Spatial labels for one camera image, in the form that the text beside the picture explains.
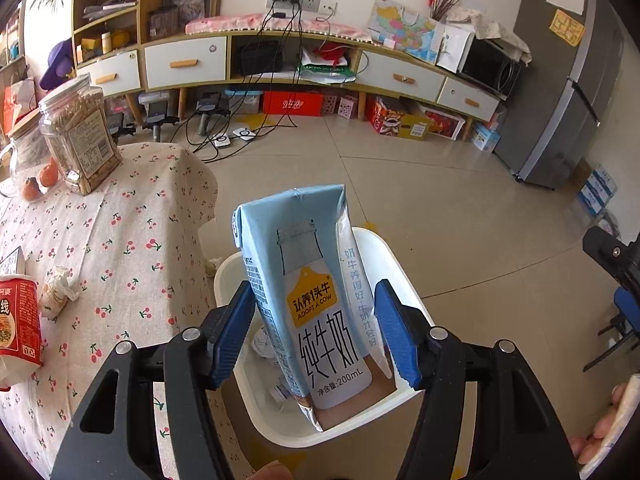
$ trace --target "silver bolt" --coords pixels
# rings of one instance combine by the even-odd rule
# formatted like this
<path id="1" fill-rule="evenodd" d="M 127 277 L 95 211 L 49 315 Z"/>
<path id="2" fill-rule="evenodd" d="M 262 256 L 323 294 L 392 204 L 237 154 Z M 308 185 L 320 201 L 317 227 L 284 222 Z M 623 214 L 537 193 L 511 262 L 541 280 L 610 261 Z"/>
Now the silver bolt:
<path id="1" fill-rule="evenodd" d="M 123 341 L 116 345 L 116 354 L 126 354 L 131 350 L 131 343 L 129 341 Z"/>
<path id="2" fill-rule="evenodd" d="M 434 326 L 431 330 L 429 330 L 429 335 L 436 341 L 443 341 L 447 338 L 449 332 L 447 332 L 440 326 Z"/>
<path id="3" fill-rule="evenodd" d="M 185 341 L 194 341 L 199 337 L 200 330 L 193 326 L 182 332 L 182 339 L 184 339 Z"/>
<path id="4" fill-rule="evenodd" d="M 514 345 L 511 341 L 507 341 L 503 339 L 498 343 L 500 350 L 502 350 L 505 354 L 513 354 L 516 351 L 516 345 Z"/>

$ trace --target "white drawer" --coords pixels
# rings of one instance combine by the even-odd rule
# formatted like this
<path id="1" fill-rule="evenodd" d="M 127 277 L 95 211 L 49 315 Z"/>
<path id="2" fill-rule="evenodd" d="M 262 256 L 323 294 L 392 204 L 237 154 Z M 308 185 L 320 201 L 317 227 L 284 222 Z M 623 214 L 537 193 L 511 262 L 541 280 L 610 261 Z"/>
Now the white drawer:
<path id="1" fill-rule="evenodd" d="M 174 41 L 145 48 L 150 89 L 226 79 L 226 36 Z"/>
<path id="2" fill-rule="evenodd" d="M 78 69 L 78 75 L 82 74 L 89 74 L 91 84 L 102 88 L 105 97 L 138 90 L 138 51 L 130 50 L 83 66 Z"/>
<path id="3" fill-rule="evenodd" d="M 500 99 L 497 97 L 449 77 L 444 82 L 438 97 L 439 105 L 453 108 L 466 115 L 473 115 L 483 121 L 491 119 L 499 102 Z"/>
<path id="4" fill-rule="evenodd" d="M 444 76 L 428 68 L 422 68 L 393 57 L 362 53 L 356 83 L 377 86 L 401 94 L 435 102 L 438 98 Z"/>

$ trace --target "white bottle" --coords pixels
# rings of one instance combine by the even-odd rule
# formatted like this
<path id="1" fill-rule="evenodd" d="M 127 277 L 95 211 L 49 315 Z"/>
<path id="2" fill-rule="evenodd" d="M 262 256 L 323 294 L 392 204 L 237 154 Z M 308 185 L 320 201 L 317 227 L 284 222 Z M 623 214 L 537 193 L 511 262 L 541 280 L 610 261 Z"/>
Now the white bottle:
<path id="1" fill-rule="evenodd" d="M 367 388 L 371 372 L 322 257 L 314 222 L 278 229 L 278 244 L 296 360 L 313 404 L 325 410 Z"/>

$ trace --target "white trash bin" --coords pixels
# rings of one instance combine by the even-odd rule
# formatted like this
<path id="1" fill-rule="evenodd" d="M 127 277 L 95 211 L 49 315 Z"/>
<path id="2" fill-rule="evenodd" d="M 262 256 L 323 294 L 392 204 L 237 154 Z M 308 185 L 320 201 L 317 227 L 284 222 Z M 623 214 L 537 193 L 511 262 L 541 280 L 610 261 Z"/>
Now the white trash bin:
<path id="1" fill-rule="evenodd" d="M 353 228 L 353 234 L 371 290 L 375 290 L 380 280 L 388 279 L 401 303 L 421 310 L 433 326 L 433 320 L 422 304 L 420 296 L 385 241 L 374 232 L 359 227 Z M 238 285 L 246 279 L 242 254 L 232 254 L 220 265 L 213 282 L 216 304 L 220 306 L 228 304 L 236 293 Z M 256 331 L 262 325 L 260 313 L 256 309 L 238 356 L 234 374 L 252 423 L 264 438 L 280 446 L 309 447 L 331 440 L 375 420 L 418 394 L 398 375 L 394 363 L 397 385 L 394 393 L 330 430 L 316 431 L 302 414 L 295 400 L 288 399 L 283 405 L 279 405 L 271 397 L 270 389 L 278 383 L 281 375 L 280 367 L 271 365 L 258 356 L 250 345 Z"/>

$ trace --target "blue stool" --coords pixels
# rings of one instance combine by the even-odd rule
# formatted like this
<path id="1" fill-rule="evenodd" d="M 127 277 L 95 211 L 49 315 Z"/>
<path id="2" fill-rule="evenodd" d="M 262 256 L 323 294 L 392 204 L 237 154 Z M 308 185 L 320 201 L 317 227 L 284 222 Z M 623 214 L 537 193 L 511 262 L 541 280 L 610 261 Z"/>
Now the blue stool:
<path id="1" fill-rule="evenodd" d="M 638 346 L 640 346 L 640 308 L 634 301 L 634 297 L 628 290 L 619 286 L 616 290 L 616 293 L 613 295 L 613 303 L 620 311 L 620 314 L 611 319 L 609 325 L 606 328 L 600 330 L 598 332 L 598 335 L 600 336 L 605 332 L 608 332 L 609 330 L 616 329 L 618 330 L 622 338 L 602 355 L 599 355 L 593 361 L 588 363 L 582 369 L 583 372 L 586 372 L 590 368 L 593 368 L 596 364 L 613 354 L 613 352 L 615 352 L 626 341 L 633 338 L 634 336 L 636 339 L 638 339 L 638 341 L 633 344 L 629 351 L 632 352 L 633 350 L 638 348 Z M 627 329 L 627 323 L 631 325 L 631 330 Z"/>

